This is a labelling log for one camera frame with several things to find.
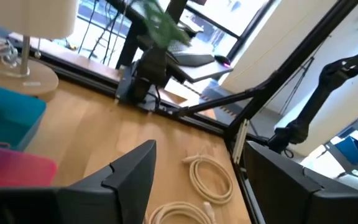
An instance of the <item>computer mouse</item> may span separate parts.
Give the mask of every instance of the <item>computer mouse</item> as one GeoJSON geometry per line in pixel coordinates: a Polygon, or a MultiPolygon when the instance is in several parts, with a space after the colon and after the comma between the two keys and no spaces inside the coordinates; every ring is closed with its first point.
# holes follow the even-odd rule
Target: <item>computer mouse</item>
{"type": "Polygon", "coordinates": [[[227,57],[225,57],[223,55],[215,55],[214,57],[215,57],[215,60],[217,62],[221,63],[221,64],[224,64],[224,65],[230,65],[231,64],[231,61],[227,57]]]}

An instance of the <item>green leaves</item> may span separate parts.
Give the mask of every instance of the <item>green leaves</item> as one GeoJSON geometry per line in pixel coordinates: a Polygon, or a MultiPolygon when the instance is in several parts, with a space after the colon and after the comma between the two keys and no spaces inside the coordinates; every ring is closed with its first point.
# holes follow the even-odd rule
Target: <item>green leaves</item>
{"type": "Polygon", "coordinates": [[[158,47],[166,49],[171,40],[189,45],[189,36],[178,28],[173,19],[163,11],[157,0],[143,0],[143,2],[144,23],[158,47]]]}

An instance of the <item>lamp shade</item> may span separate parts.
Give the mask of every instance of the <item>lamp shade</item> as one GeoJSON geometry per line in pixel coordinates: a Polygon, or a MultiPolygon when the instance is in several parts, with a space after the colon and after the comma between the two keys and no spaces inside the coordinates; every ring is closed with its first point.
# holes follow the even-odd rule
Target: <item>lamp shade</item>
{"type": "Polygon", "coordinates": [[[0,0],[0,26],[26,36],[60,39],[73,33],[78,0],[0,0]]]}

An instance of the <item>desk leg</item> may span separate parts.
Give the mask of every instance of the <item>desk leg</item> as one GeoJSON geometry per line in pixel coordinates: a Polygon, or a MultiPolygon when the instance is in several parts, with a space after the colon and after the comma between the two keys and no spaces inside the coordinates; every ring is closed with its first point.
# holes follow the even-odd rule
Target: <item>desk leg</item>
{"type": "Polygon", "coordinates": [[[134,57],[139,43],[137,41],[138,35],[143,35],[145,33],[145,27],[143,25],[137,25],[132,23],[129,28],[127,38],[125,40],[124,46],[122,48],[121,54],[116,65],[116,69],[119,69],[121,65],[130,66],[134,57]]]}

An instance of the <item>lamp base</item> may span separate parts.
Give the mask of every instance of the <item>lamp base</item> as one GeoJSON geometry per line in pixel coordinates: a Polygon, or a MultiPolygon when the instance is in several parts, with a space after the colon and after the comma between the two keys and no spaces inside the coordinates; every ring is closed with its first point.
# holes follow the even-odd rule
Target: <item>lamp base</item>
{"type": "MultiPolygon", "coordinates": [[[[0,87],[35,96],[41,100],[51,100],[59,84],[56,73],[51,68],[33,60],[29,60],[27,66],[30,69],[30,75],[27,77],[14,78],[0,74],[0,87]]],[[[19,73],[20,67],[8,68],[0,61],[0,71],[19,73]]]]}

